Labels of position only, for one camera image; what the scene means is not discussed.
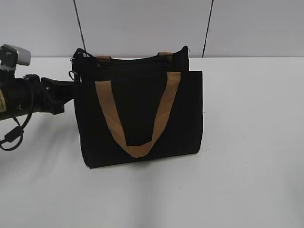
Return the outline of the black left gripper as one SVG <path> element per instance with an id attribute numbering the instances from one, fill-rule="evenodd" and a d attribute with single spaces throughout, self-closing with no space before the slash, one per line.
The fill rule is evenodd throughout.
<path id="1" fill-rule="evenodd" d="M 77 82 L 92 80 L 91 73 L 96 68 L 96 57 L 78 48 L 70 59 L 74 74 L 72 81 L 58 81 L 46 77 L 40 78 L 35 74 L 24 76 L 25 82 L 34 95 L 34 112 L 61 114 L 64 105 L 74 98 L 73 92 Z"/>

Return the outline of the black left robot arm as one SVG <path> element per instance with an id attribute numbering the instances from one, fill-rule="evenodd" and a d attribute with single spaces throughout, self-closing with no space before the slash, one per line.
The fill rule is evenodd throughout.
<path id="1" fill-rule="evenodd" d="M 58 81 L 36 74 L 16 78 L 17 65 L 29 66 L 31 53 L 17 46 L 3 44 L 0 47 L 0 119 L 11 115 L 31 113 L 61 114 L 65 104 L 73 99 L 74 86 L 80 81 Z"/>

